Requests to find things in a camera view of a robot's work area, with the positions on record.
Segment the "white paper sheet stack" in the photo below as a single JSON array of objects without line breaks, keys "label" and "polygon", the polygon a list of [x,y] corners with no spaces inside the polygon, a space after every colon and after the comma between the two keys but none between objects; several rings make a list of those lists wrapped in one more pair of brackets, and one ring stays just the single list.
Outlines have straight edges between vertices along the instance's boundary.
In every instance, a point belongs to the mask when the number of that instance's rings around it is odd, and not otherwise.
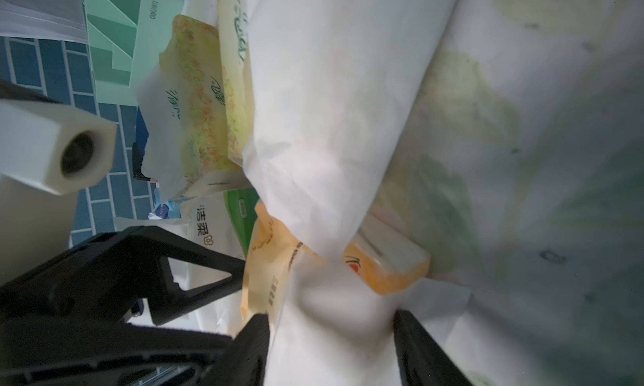
[{"label": "white paper sheet stack", "polygon": [[1,0],[1,35],[86,44],[82,0]]}]

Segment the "blue cartoon tissue pack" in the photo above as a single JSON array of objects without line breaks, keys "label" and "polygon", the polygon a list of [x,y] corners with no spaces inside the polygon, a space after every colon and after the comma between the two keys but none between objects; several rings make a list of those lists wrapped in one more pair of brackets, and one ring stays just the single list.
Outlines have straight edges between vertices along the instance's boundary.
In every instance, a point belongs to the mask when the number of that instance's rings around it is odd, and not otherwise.
[{"label": "blue cartoon tissue pack", "polygon": [[149,213],[149,220],[181,218],[180,203],[172,200],[162,203],[159,188],[157,187],[153,188],[153,202],[154,208]]}]

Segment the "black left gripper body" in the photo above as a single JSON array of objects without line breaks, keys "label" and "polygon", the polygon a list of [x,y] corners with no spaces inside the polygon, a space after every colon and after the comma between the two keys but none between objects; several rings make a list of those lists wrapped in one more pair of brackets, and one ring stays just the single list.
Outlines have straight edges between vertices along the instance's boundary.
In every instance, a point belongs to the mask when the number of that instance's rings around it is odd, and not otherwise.
[{"label": "black left gripper body", "polygon": [[195,385],[233,343],[228,335],[169,327],[180,307],[149,306],[151,325],[106,308],[1,307],[3,385],[133,385],[178,369],[167,385]]}]

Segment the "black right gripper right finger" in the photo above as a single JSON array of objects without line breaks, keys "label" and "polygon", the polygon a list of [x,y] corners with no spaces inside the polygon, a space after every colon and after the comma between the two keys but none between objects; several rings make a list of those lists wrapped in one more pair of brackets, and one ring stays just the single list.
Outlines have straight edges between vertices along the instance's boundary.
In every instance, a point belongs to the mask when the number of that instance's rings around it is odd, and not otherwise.
[{"label": "black right gripper right finger", "polygon": [[472,386],[411,312],[397,310],[393,330],[403,386]]}]

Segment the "yellow white tissue pack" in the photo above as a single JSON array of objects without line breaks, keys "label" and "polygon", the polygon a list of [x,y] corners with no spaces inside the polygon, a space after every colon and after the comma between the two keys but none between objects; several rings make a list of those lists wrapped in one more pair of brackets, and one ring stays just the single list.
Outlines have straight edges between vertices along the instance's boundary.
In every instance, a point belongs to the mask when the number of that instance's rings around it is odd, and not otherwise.
[{"label": "yellow white tissue pack", "polygon": [[226,99],[216,27],[174,17],[159,62],[140,84],[139,108],[149,137],[142,173],[163,202],[247,188],[228,156]]}]

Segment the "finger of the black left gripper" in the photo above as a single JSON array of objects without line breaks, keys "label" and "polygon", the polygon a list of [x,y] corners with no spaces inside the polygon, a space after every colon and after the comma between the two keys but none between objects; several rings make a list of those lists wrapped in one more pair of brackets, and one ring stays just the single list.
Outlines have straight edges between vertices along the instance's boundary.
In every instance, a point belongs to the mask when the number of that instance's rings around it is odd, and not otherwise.
[{"label": "finger of the black left gripper", "polygon": [[[226,278],[182,290],[169,262],[223,271]],[[1,288],[1,317],[79,318],[116,323],[142,299],[161,326],[241,290],[243,260],[155,226],[102,233]]]}]

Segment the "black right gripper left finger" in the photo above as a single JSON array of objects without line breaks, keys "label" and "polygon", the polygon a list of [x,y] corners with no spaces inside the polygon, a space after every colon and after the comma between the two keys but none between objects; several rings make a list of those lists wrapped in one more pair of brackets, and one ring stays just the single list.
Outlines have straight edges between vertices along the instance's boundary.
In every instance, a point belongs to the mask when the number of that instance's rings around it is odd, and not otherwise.
[{"label": "black right gripper left finger", "polygon": [[262,386],[269,344],[268,314],[255,314],[199,385]]}]

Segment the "green plastic file organizer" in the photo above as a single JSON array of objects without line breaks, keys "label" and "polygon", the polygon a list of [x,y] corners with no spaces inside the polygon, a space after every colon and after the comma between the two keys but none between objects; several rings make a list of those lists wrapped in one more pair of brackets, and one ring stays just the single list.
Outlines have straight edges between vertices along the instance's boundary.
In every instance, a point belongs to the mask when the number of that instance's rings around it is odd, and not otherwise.
[{"label": "green plastic file organizer", "polygon": [[97,101],[138,104],[135,89],[169,43],[184,0],[83,0]]}]

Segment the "orange white tissue pack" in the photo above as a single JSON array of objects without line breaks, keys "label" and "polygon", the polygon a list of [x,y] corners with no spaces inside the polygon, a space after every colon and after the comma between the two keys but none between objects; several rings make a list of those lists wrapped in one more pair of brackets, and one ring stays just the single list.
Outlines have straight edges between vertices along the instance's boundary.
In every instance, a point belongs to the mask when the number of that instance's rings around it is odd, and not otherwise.
[{"label": "orange white tissue pack", "polygon": [[[337,264],[300,242],[285,224],[273,218],[263,202],[254,208],[257,219],[248,248],[241,289],[243,324],[267,314],[277,325],[287,289],[295,275],[318,275]],[[377,295],[409,288],[429,273],[430,253],[384,221],[368,214],[340,262]]]}]

